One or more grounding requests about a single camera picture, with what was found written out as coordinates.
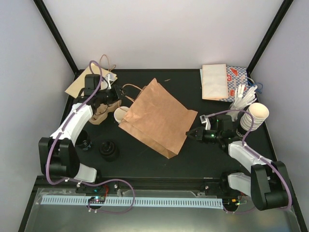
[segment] black metal frame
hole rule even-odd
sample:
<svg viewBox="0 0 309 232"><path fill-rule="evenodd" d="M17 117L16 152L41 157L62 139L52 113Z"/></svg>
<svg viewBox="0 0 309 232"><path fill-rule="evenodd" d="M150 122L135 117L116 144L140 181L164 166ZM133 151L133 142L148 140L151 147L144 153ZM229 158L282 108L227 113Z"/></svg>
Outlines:
<svg viewBox="0 0 309 232"><path fill-rule="evenodd" d="M68 64L70 65L75 78L76 79L83 70L79 70L66 46L66 44L64 43L60 32L58 31L52 17L50 16L43 0L33 0L38 8L38 10L40 11L43 19L45 20L46 24L48 25L48 28L50 29L52 35L54 36L56 42L58 43L63 55L65 56ZM247 68L247 73L248 76L251 77L251 73L253 71L253 69L255 68L256 64L258 63L260 57L262 56L264 50L266 49L269 41L271 40L272 36L274 35L276 29L278 28L280 22L282 21L282 19L284 18L286 12L288 11L289 7L291 6L293 0L283 0L276 16L274 17L271 25L269 26L263 40L261 41L254 57L252 58L248 68ZM73 103L73 97L69 96L68 97L68 101L64 110L64 114L62 116L62 120L61 122L66 118L66 116L68 115L69 111L70 111L70 107ZM270 136L268 133L267 128L265 127L265 130L267 132L267 138L269 140L269 143L271 145L271 149L272 149L272 153L273 156L275 156L275 151L273 149L271 140L270 140ZM205 180L205 179L194 179L194 180L190 180L190 179L175 179L175 178L160 178L160 179L155 179L155 178L131 178L131 179L127 179L125 178L127 181L129 181L131 184L136 186L136 183L139 183L139 185L142 186L147 186L147 189L151 188L151 189L165 189L165 186L167 186L169 189L173 188L173 189L179 189L179 190L197 190L200 188L201 185L205 185L206 182L210 182L208 183L209 185L211 184L216 184L218 182L218 180ZM57 185L57 187L62 187L62 188L72 188L75 189L76 188L76 184L75 183L70 183L70 182L63 182L60 183L59 185ZM24 229L26 228L26 224L27 224L27 220L28 217L30 215L31 212L31 208L32 208L32 204L34 202L35 199L35 195L37 193L38 188L55 188L51 185L48 184L46 178L44 176L38 176L35 185L33 187L32 193L30 195L29 198L29 202L27 204L19 231L24 231ZM294 210L295 210L295 214L297 217L297 221L298 224L300 226L300 229L302 232L307 232L307 227L304 221L304 218L302 216L298 201L295 197L295 202L294 202Z"/></svg>

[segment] robotic arm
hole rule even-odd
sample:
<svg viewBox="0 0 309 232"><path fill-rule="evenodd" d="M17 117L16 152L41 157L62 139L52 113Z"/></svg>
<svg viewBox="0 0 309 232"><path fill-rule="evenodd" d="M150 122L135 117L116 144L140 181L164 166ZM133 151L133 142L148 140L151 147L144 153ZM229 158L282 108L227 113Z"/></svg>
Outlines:
<svg viewBox="0 0 309 232"><path fill-rule="evenodd" d="M202 123L206 123L207 129L211 124L211 130L199 127L188 131L186 135L203 143L218 143L225 153L236 159L251 173L251 177L240 172L228 174L226 177L228 187L250 196L255 207L259 210L287 206L289 201L287 191L265 161L277 169L288 188L292 189L285 165L280 161L273 162L256 153L258 158L249 152L252 149L246 143L243 146L242 141L233 131L231 116L218 115L212 118L201 116L200 118Z"/></svg>
<svg viewBox="0 0 309 232"><path fill-rule="evenodd" d="M94 182L97 177L97 170L80 163L75 150L75 143L78 135L82 131L86 122L101 104L112 104L125 96L125 91L117 85L111 89L99 90L87 104L78 111L77 108L95 91L99 84L100 75L88 74L85 77L85 88L81 90L79 96L74 100L71 112L61 124L61 126L49 137L41 138L39 141L39 154L41 171L46 174L47 157L51 145L56 137L61 133L53 150L49 173L50 175L74 178L85 182Z"/></svg>

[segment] white paper cup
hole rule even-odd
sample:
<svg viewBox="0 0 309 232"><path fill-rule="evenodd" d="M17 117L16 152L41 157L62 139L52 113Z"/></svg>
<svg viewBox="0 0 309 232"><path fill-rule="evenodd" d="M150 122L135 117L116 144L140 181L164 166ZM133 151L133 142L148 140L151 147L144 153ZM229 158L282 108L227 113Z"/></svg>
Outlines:
<svg viewBox="0 0 309 232"><path fill-rule="evenodd" d="M253 116L253 128L252 130L256 130L269 116L269 110L266 106L264 106L261 103L253 103L249 106L247 109L247 112L249 112ZM240 125L241 127L248 131L251 127L252 119L248 114L244 114L241 117Z"/></svg>
<svg viewBox="0 0 309 232"><path fill-rule="evenodd" d="M122 119L124 119L125 114L129 110L129 107L126 106L120 106L120 108L117 108L114 112L114 118L118 124L121 123Z"/></svg>

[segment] stack of paper cups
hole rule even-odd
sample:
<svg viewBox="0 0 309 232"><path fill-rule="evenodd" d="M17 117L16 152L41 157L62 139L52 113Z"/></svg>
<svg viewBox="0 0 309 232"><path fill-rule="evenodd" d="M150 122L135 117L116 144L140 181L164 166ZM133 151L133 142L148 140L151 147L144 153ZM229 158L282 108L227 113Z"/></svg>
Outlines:
<svg viewBox="0 0 309 232"><path fill-rule="evenodd" d="M247 109L247 112L253 116L253 127L251 131L256 130L269 116L269 110L261 103L253 103ZM252 120L249 114L244 114L240 120L240 126L237 134L241 137L249 130Z"/></svg>

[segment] beige paper bag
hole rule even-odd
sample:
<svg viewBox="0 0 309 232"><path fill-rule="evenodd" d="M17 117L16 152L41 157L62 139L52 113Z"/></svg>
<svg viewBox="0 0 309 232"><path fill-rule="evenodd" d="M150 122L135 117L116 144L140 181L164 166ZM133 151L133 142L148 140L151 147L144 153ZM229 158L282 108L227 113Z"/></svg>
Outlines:
<svg viewBox="0 0 309 232"><path fill-rule="evenodd" d="M169 159L179 154L196 116L153 79L119 127Z"/></svg>
<svg viewBox="0 0 309 232"><path fill-rule="evenodd" d="M99 67L96 66L94 63L91 63L92 71L95 74L100 74ZM111 73L111 80L115 81L117 79L116 74L109 72L105 69L102 69L103 76L106 76L107 74ZM85 76L87 74L91 74L89 66L82 72L82 74L67 88L65 91L67 94L70 94L72 97L77 98L79 92L82 88L85 87ZM107 86L107 83L105 81L102 81L101 83L101 89L105 89Z"/></svg>

